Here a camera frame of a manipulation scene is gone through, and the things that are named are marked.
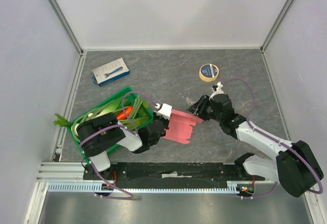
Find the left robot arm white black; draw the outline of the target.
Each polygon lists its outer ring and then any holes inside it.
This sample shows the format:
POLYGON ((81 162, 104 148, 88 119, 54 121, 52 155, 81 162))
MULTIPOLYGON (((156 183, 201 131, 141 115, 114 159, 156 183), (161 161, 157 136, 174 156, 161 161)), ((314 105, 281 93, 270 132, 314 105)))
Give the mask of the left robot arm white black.
POLYGON ((154 115, 149 124, 134 132, 122 125, 111 112, 81 123, 76 131, 80 139, 80 148, 95 167, 95 175, 101 180, 106 180, 112 174, 107 153, 110 147, 117 144, 135 154, 143 153, 166 135, 169 122, 170 119, 165 116, 154 115))

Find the pink paper box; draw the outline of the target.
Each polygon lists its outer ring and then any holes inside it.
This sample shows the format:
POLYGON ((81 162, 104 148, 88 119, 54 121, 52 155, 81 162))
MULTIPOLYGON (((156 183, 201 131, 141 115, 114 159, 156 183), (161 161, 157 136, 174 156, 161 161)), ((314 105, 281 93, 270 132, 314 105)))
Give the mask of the pink paper box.
POLYGON ((193 127, 197 124, 193 121, 193 116, 193 114, 173 109, 169 128, 163 138, 181 144, 189 144, 193 127))

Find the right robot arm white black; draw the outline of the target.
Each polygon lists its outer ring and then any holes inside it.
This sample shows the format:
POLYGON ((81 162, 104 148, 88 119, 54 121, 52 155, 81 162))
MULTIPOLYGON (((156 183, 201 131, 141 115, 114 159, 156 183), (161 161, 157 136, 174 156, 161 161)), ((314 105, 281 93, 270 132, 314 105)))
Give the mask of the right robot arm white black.
POLYGON ((252 153, 240 157, 234 174, 240 180, 260 176, 280 184, 293 197, 305 192, 321 194, 324 174, 311 148, 304 141, 292 142, 274 136, 235 112, 226 94, 203 95, 188 108, 188 112, 202 120, 214 120, 222 131, 248 143, 268 156, 260 158, 252 153))

